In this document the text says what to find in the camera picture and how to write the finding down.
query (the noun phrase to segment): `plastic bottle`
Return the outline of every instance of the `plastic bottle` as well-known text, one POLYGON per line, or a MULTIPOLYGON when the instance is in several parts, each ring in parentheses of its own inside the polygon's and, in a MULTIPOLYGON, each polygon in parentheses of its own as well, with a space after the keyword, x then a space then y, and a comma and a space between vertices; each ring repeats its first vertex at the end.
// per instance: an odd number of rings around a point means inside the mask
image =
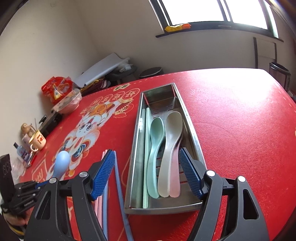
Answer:
POLYGON ((17 149, 17 154, 27 162, 29 160, 30 154, 22 146, 19 146, 17 143, 14 143, 13 146, 17 149))

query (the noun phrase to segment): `plastic bag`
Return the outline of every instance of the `plastic bag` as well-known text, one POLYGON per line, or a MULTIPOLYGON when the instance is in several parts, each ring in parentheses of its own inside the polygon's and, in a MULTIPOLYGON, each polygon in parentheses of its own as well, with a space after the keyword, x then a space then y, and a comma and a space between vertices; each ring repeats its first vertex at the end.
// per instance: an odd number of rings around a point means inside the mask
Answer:
POLYGON ((70 114, 79 106, 82 100, 79 89, 72 90, 62 101, 53 107, 53 109, 60 114, 70 114))
POLYGON ((41 87, 43 94, 49 97, 51 103, 56 105, 73 89, 70 77, 52 77, 41 87))
POLYGON ((128 62, 125 62, 117 67, 120 73, 125 72, 131 69, 131 65, 128 62))

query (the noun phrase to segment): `blue gripper pad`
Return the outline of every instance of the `blue gripper pad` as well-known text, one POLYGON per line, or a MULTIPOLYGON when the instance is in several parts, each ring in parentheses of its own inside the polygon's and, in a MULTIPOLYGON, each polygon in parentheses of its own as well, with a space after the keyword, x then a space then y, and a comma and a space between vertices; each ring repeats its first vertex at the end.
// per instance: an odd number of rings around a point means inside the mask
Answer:
POLYGON ((111 150, 110 152, 108 152, 101 161, 101 166, 95 177, 92 177, 92 192, 90 194, 92 201, 96 200, 99 196, 103 194, 111 171, 115 164, 115 157, 115 151, 111 150))
POLYGON ((182 166, 188 184, 192 193, 197 196, 199 199, 204 195, 201 186, 201 178, 198 176, 197 172, 195 171, 190 158, 187 156, 183 149, 179 151, 179 162, 182 166))

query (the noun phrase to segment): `pink chopstick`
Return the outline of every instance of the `pink chopstick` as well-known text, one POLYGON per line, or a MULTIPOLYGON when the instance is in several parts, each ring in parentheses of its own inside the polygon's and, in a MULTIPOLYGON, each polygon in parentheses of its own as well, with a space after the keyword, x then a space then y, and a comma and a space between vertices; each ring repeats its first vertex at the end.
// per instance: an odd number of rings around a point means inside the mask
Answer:
MULTIPOLYGON (((104 158, 104 155, 107 153, 107 150, 103 151, 102 153, 102 159, 104 158)), ((94 211, 95 214, 99 220, 101 228, 103 228, 103 195, 99 196, 95 203, 94 203, 94 211)))

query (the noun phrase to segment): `spoon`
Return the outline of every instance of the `spoon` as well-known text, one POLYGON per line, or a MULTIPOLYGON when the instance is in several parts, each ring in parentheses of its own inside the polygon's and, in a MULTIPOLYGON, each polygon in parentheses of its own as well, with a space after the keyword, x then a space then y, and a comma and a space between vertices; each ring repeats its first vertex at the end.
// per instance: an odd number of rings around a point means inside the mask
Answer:
POLYGON ((152 140, 152 148, 147 166, 147 190, 151 197, 158 198, 157 179, 156 179, 156 156, 159 147, 164 139, 165 130, 161 118, 156 117, 151 123, 150 136, 152 140))
POLYGON ((61 177, 67 171, 69 164, 70 164, 71 156, 66 151, 61 151, 55 160, 54 163, 54 173, 52 177, 56 177, 57 179, 61 179, 61 177))
POLYGON ((158 193, 162 197, 170 194, 170 170, 175 146, 182 134, 183 119, 179 112, 170 113, 165 121, 165 150, 158 175, 158 193))
POLYGON ((173 155, 172 155, 172 163, 170 167, 170 196, 171 197, 179 197, 181 193, 180 186, 180 173, 179 173, 179 147, 182 138, 179 139, 173 155))

